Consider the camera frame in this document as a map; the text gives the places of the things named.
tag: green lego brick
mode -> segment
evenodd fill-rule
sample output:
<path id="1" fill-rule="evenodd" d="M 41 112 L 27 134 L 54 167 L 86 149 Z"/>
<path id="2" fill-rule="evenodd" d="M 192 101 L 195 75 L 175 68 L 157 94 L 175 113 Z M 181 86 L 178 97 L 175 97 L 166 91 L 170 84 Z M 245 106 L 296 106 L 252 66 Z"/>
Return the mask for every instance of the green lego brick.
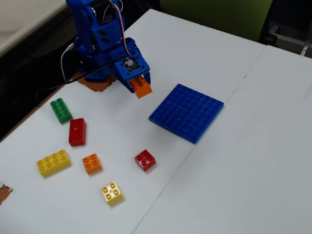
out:
<path id="1" fill-rule="evenodd" d="M 54 110 L 54 113 L 58 117 L 60 123 L 64 123 L 73 118 L 63 99 L 58 98 L 57 100 L 52 101 L 50 105 L 52 106 L 52 109 Z"/>

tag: red lego brick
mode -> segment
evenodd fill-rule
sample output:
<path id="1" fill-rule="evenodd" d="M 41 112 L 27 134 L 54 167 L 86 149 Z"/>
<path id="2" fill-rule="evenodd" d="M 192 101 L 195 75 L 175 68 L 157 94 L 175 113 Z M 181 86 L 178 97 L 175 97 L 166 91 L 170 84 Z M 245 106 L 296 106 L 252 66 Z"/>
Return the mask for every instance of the red lego brick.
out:
<path id="1" fill-rule="evenodd" d="M 136 156 L 135 160 L 143 171 L 147 171 L 151 166 L 156 164 L 155 158 L 147 150 Z"/>
<path id="2" fill-rule="evenodd" d="M 71 146 L 84 145 L 86 141 L 86 122 L 83 118 L 70 120 L 69 143 Z"/>

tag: small orange brick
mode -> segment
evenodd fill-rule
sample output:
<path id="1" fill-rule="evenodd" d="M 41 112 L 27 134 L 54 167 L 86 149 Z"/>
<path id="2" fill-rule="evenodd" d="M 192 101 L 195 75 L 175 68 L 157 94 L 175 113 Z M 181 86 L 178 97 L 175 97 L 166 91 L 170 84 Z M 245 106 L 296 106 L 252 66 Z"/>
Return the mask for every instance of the small orange brick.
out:
<path id="1" fill-rule="evenodd" d="M 152 92 L 150 84 L 143 77 L 132 79 L 129 83 L 135 91 L 138 99 Z"/>
<path id="2" fill-rule="evenodd" d="M 97 154 L 83 158 L 82 162 L 88 174 L 92 174 L 102 169 Z"/>

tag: white cable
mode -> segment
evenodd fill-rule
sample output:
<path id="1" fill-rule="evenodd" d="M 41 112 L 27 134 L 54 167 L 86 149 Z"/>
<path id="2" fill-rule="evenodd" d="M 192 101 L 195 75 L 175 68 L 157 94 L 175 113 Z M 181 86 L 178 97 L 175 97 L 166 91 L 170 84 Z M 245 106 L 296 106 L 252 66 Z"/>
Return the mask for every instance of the white cable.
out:
<path id="1" fill-rule="evenodd" d="M 122 2 L 122 0 L 117 0 L 117 1 L 120 1 L 120 2 L 121 2 L 121 9 L 120 9 L 120 12 L 122 12 L 122 9 L 123 9 L 123 2 Z"/>
<path id="2" fill-rule="evenodd" d="M 121 18 L 121 13 L 119 11 L 119 8 L 117 7 L 116 4 L 113 3 L 113 6 L 116 8 L 118 16 L 119 16 L 119 22 L 120 22 L 120 26 L 121 26 L 121 35 L 122 35 L 122 40 L 123 40 L 123 47 L 125 48 L 126 53 L 131 56 L 131 54 L 129 53 L 128 49 L 127 49 L 127 44 L 126 44 L 126 39 L 125 39 L 125 34 L 124 34 L 124 29 L 123 29 L 123 23 L 122 23 L 122 18 Z"/>
<path id="3" fill-rule="evenodd" d="M 65 78 L 65 74 L 64 74 L 64 69 L 63 69 L 63 57 L 64 55 L 66 54 L 66 52 L 72 50 L 73 48 L 75 47 L 75 45 L 73 43 L 71 43 L 67 49 L 63 52 L 62 56 L 60 57 L 60 68 L 62 70 L 62 74 L 63 74 L 63 78 L 64 78 L 64 81 L 66 81 L 66 78 Z"/>

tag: blue lego baseplate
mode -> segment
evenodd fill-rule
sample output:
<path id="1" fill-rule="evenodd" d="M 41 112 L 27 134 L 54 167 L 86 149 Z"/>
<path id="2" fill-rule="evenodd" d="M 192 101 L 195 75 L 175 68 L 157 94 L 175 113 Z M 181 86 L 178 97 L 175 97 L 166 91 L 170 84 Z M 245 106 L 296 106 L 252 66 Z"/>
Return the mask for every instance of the blue lego baseplate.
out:
<path id="1" fill-rule="evenodd" d="M 223 105 L 222 101 L 178 84 L 149 120 L 196 144 Z"/>

